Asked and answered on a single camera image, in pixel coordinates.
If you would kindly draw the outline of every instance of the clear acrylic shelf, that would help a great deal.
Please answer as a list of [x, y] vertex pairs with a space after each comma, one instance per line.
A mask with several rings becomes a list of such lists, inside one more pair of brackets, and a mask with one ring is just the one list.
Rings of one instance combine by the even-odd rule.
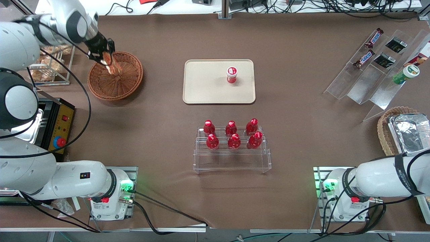
[[[393, 37], [397, 37], [408, 44], [401, 53], [396, 53], [385, 46]], [[363, 43], [325, 92], [332, 94], [337, 99], [348, 96], [358, 104], [363, 104], [370, 100], [375, 105], [363, 121], [373, 118], [387, 108], [403, 86], [403, 84], [397, 85], [393, 83], [392, 77], [402, 71], [403, 65], [428, 41], [430, 41], [430, 34], [424, 30], [421, 30], [415, 38], [400, 30], [396, 30], [391, 37], [383, 34], [374, 45], [375, 56], [372, 56], [361, 69], [358, 69], [352, 64], [369, 50]], [[374, 62], [374, 59], [382, 52], [396, 59], [396, 62], [389, 69]]]
[[[258, 131], [264, 134], [261, 126], [258, 127]], [[247, 149], [249, 137], [245, 134], [245, 126], [238, 126], [237, 133], [240, 135], [240, 147], [230, 150], [227, 146], [229, 137], [225, 136], [225, 127], [215, 127], [219, 149], [210, 150], [206, 146], [207, 137], [203, 127], [199, 127], [194, 146], [193, 169], [198, 174], [201, 171], [253, 170], [264, 173], [270, 170], [272, 163], [266, 137], [263, 135], [263, 142], [258, 149]]]

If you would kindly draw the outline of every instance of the wicker basket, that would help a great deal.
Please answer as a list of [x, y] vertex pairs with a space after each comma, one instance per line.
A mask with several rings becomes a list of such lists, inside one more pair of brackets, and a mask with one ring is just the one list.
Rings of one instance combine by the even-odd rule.
[[127, 52], [114, 52], [112, 56], [122, 67], [121, 73], [109, 74], [105, 66], [95, 63], [88, 74], [90, 91], [102, 100], [116, 101], [132, 94], [142, 82], [143, 68], [139, 59]]
[[378, 138], [381, 143], [385, 155], [397, 155], [397, 148], [391, 142], [391, 134], [387, 125], [387, 118], [390, 115], [404, 114], [404, 113], [418, 113], [417, 110], [408, 107], [394, 107], [388, 109], [378, 121]]

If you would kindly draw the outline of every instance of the white robotic arm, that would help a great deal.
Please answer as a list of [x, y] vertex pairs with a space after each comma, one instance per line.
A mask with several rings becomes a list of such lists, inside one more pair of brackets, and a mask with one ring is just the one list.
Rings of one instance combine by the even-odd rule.
[[[407, 167], [411, 162], [414, 163], [408, 174]], [[333, 220], [349, 221], [368, 208], [370, 201], [377, 201], [377, 197], [430, 195], [429, 177], [430, 151], [426, 151], [416, 156], [382, 157], [356, 168], [335, 169], [320, 184], [320, 188], [326, 195]], [[353, 221], [364, 221], [365, 217], [366, 212]]]
[[[114, 42], [97, 29], [98, 15], [87, 14], [79, 0], [53, 0], [52, 15], [26, 16], [0, 22], [0, 155], [32, 155], [46, 150], [11, 135], [9, 129], [35, 119], [38, 101], [32, 85], [16, 73], [34, 63], [39, 46], [84, 42], [90, 59], [103, 62]], [[91, 199], [100, 220], [124, 218], [133, 182], [123, 170], [106, 169], [98, 161], [56, 163], [53, 154], [0, 158], [0, 187], [19, 190], [35, 200], [67, 197]]]

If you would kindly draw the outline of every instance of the brown tablecloth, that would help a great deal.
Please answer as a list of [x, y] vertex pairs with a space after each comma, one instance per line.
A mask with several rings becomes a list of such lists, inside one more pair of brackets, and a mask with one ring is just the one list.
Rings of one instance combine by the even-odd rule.
[[[362, 122], [373, 105], [323, 91], [357, 47], [376, 28], [413, 36], [426, 22], [394, 22], [342, 14], [235, 14], [108, 16], [101, 33], [116, 49], [136, 55], [144, 81], [135, 94], [106, 102], [90, 94], [92, 119], [69, 148], [71, 160], [106, 166], [139, 166], [137, 190], [207, 221], [214, 228], [308, 229], [316, 206], [313, 166], [354, 166], [383, 156], [376, 120]], [[182, 101], [184, 63], [189, 59], [251, 59], [256, 101], [252, 105], [186, 105]], [[92, 61], [75, 57], [72, 70], [86, 82]], [[430, 114], [430, 64], [399, 91], [392, 105]], [[44, 88], [74, 104], [72, 136], [83, 126], [87, 104], [72, 81]], [[244, 125], [258, 118], [271, 149], [272, 170], [202, 173], [192, 169], [195, 131], [206, 119]], [[196, 222], [140, 201], [156, 227]], [[428, 231], [414, 201], [389, 205], [375, 229]], [[141, 212], [132, 219], [100, 223], [103, 229], [148, 227]], [[0, 226], [63, 226], [36, 210], [0, 208]]]

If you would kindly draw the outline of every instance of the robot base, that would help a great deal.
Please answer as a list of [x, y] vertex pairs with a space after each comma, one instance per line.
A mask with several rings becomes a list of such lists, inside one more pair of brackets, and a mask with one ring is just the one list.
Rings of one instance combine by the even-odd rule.
[[126, 214], [126, 203], [120, 203], [120, 198], [130, 198], [130, 193], [124, 192], [124, 186], [132, 183], [127, 173], [120, 169], [112, 169], [112, 172], [117, 178], [117, 185], [108, 202], [93, 202], [91, 201], [91, 212], [97, 220], [122, 220]]
[[[323, 205], [325, 205], [327, 202], [329, 203], [329, 209], [330, 213], [326, 216], [330, 217], [330, 214], [333, 216], [333, 221], [339, 221], [339, 222], [348, 222], [351, 218], [353, 218], [355, 215], [357, 215], [361, 210], [366, 209], [369, 207], [369, 201], [366, 202], [351, 202], [351, 197], [344, 192], [342, 196], [340, 194], [345, 189], [342, 178], [345, 174], [346, 170], [339, 168], [335, 169], [327, 176], [327, 178], [320, 184], [321, 190], [330, 189], [330, 192], [323, 193], [322, 201]], [[336, 200], [329, 201], [330, 199], [339, 198], [338, 204], [335, 206]], [[366, 215], [367, 212], [364, 212], [354, 218], [353, 222], [365, 222], [366, 221]]]

